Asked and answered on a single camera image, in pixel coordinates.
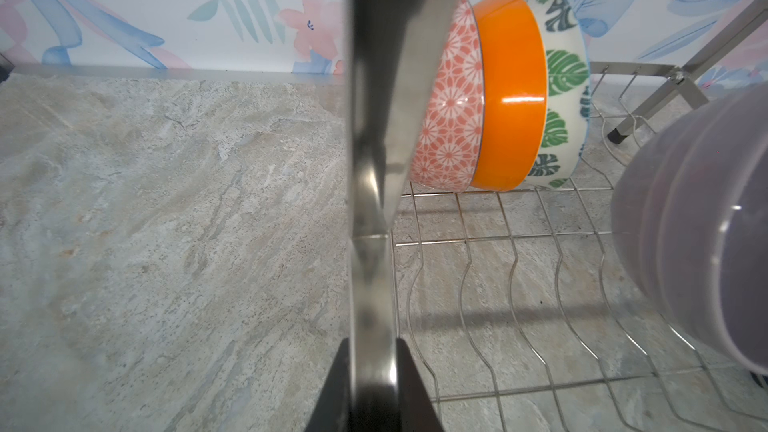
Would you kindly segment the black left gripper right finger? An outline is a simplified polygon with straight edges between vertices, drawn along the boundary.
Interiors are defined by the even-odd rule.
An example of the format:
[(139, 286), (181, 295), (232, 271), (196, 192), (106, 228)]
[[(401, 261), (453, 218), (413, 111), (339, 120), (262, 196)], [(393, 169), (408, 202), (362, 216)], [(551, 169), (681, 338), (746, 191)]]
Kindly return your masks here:
[(404, 432), (443, 432), (436, 410), (404, 339), (396, 341), (400, 430)]

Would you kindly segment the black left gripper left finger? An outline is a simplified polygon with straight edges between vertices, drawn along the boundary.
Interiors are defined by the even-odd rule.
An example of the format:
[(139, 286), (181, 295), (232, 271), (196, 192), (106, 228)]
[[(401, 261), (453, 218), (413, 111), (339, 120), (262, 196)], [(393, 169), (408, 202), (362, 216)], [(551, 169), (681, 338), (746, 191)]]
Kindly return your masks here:
[(344, 338), (336, 352), (305, 432), (347, 432), (349, 430), (350, 345)]

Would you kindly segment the stainless steel dish rack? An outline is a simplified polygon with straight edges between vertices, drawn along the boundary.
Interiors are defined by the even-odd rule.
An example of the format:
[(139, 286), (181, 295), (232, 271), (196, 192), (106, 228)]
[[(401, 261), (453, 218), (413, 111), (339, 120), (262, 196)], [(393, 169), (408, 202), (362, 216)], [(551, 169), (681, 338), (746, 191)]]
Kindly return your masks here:
[(510, 330), (525, 358), (544, 373), (540, 385), (500, 385), (500, 369), (488, 359), (478, 333), (469, 329), (468, 280), (483, 267), (481, 239), (417, 237), (411, 250), (420, 261), (437, 252), (458, 260), (450, 271), (463, 357), (480, 368), (478, 392), (450, 394), (436, 366), (425, 358), (411, 325), (414, 280), (397, 285), (393, 228), (399, 205), (411, 206), (417, 227), (426, 219), (410, 183), (410, 165), (432, 95), (444, 43), (459, 0), (345, 0), (347, 89), (347, 251), (350, 273), (350, 407), (348, 431), (401, 431), (396, 341), (404, 339), (442, 425), (442, 413), (459, 404), (486, 405), (494, 424), (512, 430), (505, 407), (515, 395), (532, 396), (563, 430), (590, 417), (608, 416), (610, 428), (642, 431), (643, 417), (630, 409), (631, 386), (657, 391), (668, 405), (664, 428), (723, 431), (739, 425), (765, 428), (765, 414), (738, 409), (717, 383), (719, 366), (704, 359), (715, 349), (696, 340), (655, 309), (638, 291), (628, 302), (625, 285), (612, 276), (617, 257), (613, 233), (600, 225), (608, 203), (592, 204), (597, 192), (613, 193), (632, 153), (658, 130), (650, 119), (674, 98), (693, 109), (707, 96), (697, 81), (767, 19), (767, 0), (752, 0), (682, 66), (589, 60), (590, 90), (608, 75), (655, 76), (661, 86), (633, 110), (606, 114), (592, 104), (592, 126), (575, 176), (556, 189), (523, 187), (544, 214), (541, 233), (516, 233), (503, 196), (483, 197), (502, 230), (488, 242), (502, 253), (502, 307), (482, 316)]

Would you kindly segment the lilac bowl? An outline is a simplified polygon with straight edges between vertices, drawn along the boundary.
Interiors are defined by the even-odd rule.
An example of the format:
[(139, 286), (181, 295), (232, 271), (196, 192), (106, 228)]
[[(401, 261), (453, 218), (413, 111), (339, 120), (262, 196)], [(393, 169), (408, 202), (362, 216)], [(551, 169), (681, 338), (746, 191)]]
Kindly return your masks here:
[(654, 307), (744, 368), (767, 371), (767, 87), (681, 116), (616, 184), (619, 259)]

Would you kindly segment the white bowl orange outside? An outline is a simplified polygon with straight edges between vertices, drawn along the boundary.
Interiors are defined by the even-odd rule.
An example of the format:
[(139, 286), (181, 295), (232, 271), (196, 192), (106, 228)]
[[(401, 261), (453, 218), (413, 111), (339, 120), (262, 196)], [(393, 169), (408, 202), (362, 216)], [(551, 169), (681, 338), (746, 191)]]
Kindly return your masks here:
[(484, 73), (484, 124), (472, 186), (506, 192), (532, 169), (547, 112), (547, 65), (536, 18), (525, 0), (473, 6)]

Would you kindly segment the green leaf pattern bowl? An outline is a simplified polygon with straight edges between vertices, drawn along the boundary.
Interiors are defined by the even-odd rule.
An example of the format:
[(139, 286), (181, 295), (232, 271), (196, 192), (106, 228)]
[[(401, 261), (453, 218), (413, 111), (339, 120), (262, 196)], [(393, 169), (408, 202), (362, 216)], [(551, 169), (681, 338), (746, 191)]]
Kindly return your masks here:
[(590, 64), (569, 0), (526, 0), (539, 26), (548, 70), (545, 128), (526, 187), (568, 182), (585, 147), (592, 95)]

